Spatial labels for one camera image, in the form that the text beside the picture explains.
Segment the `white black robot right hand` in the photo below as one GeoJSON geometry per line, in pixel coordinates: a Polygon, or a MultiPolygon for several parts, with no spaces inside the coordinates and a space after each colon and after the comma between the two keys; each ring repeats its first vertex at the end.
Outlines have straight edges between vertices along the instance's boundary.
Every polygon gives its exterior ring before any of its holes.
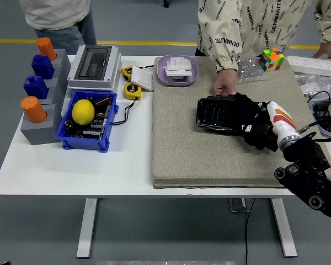
{"type": "Polygon", "coordinates": [[[250,137],[261,140],[276,140],[277,143],[286,140],[302,138],[297,131],[291,115],[275,101],[255,102],[258,110],[248,115],[248,121],[241,125],[241,130],[250,137]]]}

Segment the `person's right hand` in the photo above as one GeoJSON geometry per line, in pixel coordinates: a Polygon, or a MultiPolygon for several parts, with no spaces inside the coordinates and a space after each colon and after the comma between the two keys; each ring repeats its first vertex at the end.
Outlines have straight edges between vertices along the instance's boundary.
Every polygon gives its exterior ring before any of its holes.
{"type": "Polygon", "coordinates": [[[237,71],[234,69],[225,69],[218,72],[212,85],[212,91],[215,96],[226,97],[237,93],[237,71]]]}

